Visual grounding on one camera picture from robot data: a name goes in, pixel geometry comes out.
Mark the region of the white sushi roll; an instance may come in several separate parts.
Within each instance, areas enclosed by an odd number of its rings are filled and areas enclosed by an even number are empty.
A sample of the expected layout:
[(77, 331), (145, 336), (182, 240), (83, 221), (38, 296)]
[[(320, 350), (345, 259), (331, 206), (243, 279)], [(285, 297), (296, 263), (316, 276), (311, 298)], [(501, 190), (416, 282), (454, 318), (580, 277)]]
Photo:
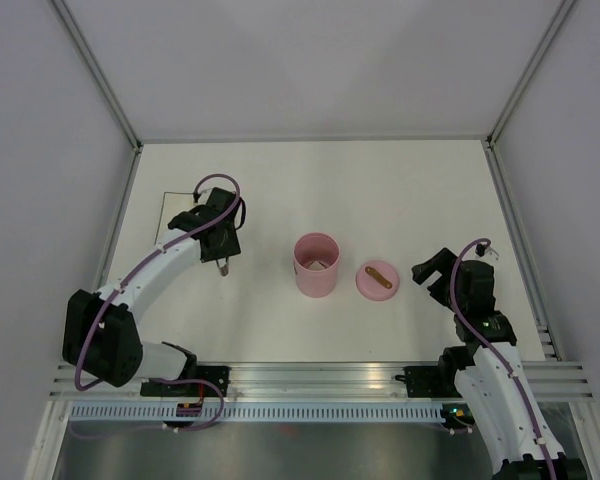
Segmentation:
[(319, 260), (312, 260), (305, 265), (305, 268), (309, 271), (324, 271), (329, 268), (329, 264)]

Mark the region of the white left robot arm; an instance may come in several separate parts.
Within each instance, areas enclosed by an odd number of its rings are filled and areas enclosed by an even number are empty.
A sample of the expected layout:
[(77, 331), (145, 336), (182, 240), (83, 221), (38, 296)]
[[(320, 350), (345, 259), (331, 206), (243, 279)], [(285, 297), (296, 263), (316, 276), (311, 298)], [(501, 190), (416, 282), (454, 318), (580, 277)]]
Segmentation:
[(62, 346), (74, 366), (74, 386), (89, 390), (100, 383), (121, 387), (134, 379), (163, 384), (186, 396), (198, 384), (197, 357), (172, 342), (145, 342), (138, 325), (149, 307), (186, 270), (215, 263), (228, 272), (240, 254), (237, 236), (244, 200), (218, 187), (204, 203), (177, 214), (147, 256), (124, 277), (95, 292), (76, 291), (69, 299)]

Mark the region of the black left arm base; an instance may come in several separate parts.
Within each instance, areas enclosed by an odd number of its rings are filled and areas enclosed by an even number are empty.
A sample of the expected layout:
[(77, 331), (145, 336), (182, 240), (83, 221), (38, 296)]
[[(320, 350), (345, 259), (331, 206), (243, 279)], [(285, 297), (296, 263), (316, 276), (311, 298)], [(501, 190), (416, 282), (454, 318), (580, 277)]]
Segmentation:
[(231, 368), (226, 365), (200, 365), (193, 381), (175, 384), (150, 380), (140, 388), (140, 396), (147, 398), (225, 398), (230, 384)]

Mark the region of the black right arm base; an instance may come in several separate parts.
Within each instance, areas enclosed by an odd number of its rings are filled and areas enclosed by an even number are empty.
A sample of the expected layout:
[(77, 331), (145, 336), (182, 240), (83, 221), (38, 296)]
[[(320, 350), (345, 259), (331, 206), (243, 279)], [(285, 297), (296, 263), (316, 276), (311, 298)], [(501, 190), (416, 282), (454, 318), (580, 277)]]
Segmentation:
[(403, 376), (403, 383), (409, 398), (451, 399), (459, 397), (453, 382), (448, 380), (436, 366), (405, 367)]

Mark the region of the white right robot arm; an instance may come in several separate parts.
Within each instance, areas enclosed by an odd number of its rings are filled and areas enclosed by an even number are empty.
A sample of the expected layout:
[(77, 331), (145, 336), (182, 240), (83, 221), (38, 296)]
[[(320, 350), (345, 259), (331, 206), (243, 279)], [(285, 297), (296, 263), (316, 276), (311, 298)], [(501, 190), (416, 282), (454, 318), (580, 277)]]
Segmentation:
[(496, 479), (584, 479), (583, 462), (570, 458), (552, 433), (524, 373), (517, 337), (496, 308), (495, 274), (483, 257), (486, 238), (466, 246), (478, 257), (466, 259), (441, 249), (412, 267), (421, 285), (453, 314), (459, 345), (443, 350), (434, 386), (467, 404), (489, 452)]

